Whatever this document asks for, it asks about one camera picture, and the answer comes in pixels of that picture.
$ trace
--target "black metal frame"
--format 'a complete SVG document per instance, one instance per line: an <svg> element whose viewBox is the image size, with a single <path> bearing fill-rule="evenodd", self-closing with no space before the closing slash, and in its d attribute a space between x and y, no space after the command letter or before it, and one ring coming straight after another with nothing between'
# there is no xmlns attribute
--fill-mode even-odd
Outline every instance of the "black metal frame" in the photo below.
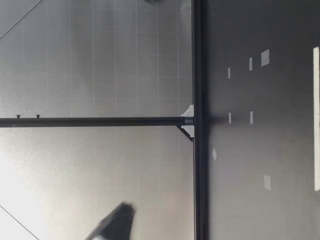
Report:
<svg viewBox="0 0 320 240"><path fill-rule="evenodd" d="M192 0L194 117L112 118L0 118L0 128L125 127L194 125L195 240L209 239L209 130L208 81L204 23L205 1Z"/></svg>
<svg viewBox="0 0 320 240"><path fill-rule="evenodd" d="M209 131L205 1L192 1L195 240L209 239Z"/></svg>
<svg viewBox="0 0 320 240"><path fill-rule="evenodd" d="M193 124L193 117L0 118L0 128L186 126Z"/></svg>

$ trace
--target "dark gray wall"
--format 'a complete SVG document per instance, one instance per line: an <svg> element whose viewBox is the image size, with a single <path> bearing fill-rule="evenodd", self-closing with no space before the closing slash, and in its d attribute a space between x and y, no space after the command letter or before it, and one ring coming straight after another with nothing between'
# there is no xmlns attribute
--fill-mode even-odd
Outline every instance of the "dark gray wall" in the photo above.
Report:
<svg viewBox="0 0 320 240"><path fill-rule="evenodd" d="M1 33L36 2L0 0ZM190 4L44 0L0 40L0 85L0 117L178 116ZM193 144L176 127L0 132L0 205L39 239L83 239L121 201L132 239L194 238ZM0 239L27 239L13 226Z"/></svg>
<svg viewBox="0 0 320 240"><path fill-rule="evenodd" d="M219 119L211 131L210 151L217 156L210 160L211 239L317 240L313 48L320 45L319 3L213 0L207 10L211 113ZM270 64L262 66L267 49Z"/></svg>

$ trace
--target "dark object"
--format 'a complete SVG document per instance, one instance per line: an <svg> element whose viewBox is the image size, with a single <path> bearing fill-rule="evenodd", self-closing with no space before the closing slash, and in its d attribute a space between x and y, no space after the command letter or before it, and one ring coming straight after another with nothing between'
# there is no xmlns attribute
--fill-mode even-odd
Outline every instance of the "dark object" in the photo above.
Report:
<svg viewBox="0 0 320 240"><path fill-rule="evenodd" d="M106 240L130 240L135 213L132 205L121 203L85 240L94 240L96 237L103 237Z"/></svg>
<svg viewBox="0 0 320 240"><path fill-rule="evenodd" d="M206 35L209 1L192 1L195 239L209 239L209 131Z"/></svg>
<svg viewBox="0 0 320 240"><path fill-rule="evenodd" d="M0 118L0 128L193 125L193 117Z"/></svg>

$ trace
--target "diagonal line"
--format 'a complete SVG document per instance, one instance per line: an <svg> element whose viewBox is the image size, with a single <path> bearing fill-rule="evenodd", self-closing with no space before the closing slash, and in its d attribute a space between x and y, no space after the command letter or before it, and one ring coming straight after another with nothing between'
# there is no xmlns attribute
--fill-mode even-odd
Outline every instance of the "diagonal line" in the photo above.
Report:
<svg viewBox="0 0 320 240"><path fill-rule="evenodd" d="M21 227L23 227L29 234L31 234L35 239L39 240L31 231L28 230L18 219L10 214L3 206L0 205L0 208L3 209L12 219L14 219Z"/></svg>
<svg viewBox="0 0 320 240"><path fill-rule="evenodd" d="M0 36L0 40L3 39L16 25L18 25L18 23L20 23L30 12L32 12L33 9L35 9L43 0L39 0L32 8L30 8L29 11L27 11L18 21L15 22L15 24L13 24L11 27L9 27L9 29L7 31L4 32L4 34L2 34Z"/></svg>

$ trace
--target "white paper strip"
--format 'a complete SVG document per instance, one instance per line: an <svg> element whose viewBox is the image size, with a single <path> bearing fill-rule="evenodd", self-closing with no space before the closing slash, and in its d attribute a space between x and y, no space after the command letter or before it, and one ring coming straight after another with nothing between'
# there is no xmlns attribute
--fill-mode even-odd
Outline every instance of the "white paper strip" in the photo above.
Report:
<svg viewBox="0 0 320 240"><path fill-rule="evenodd" d="M213 156L213 160L214 160L214 161L216 161L216 160L217 160L218 155L217 155L217 152L216 152L216 149L215 149L215 148L213 148L212 156Z"/></svg>
<svg viewBox="0 0 320 240"><path fill-rule="evenodd" d="M254 111L250 112L250 124L254 124Z"/></svg>
<svg viewBox="0 0 320 240"><path fill-rule="evenodd" d="M266 66L270 63L270 49L261 53L261 67Z"/></svg>
<svg viewBox="0 0 320 240"><path fill-rule="evenodd" d="M264 188L271 191L271 177L268 175L264 175Z"/></svg>
<svg viewBox="0 0 320 240"><path fill-rule="evenodd" d="M249 58L249 71L252 71L252 69L253 69L252 64L253 64L253 59L252 59L252 57L250 57Z"/></svg>
<svg viewBox="0 0 320 240"><path fill-rule="evenodd" d="M320 191L320 66L319 47L313 49L314 188Z"/></svg>

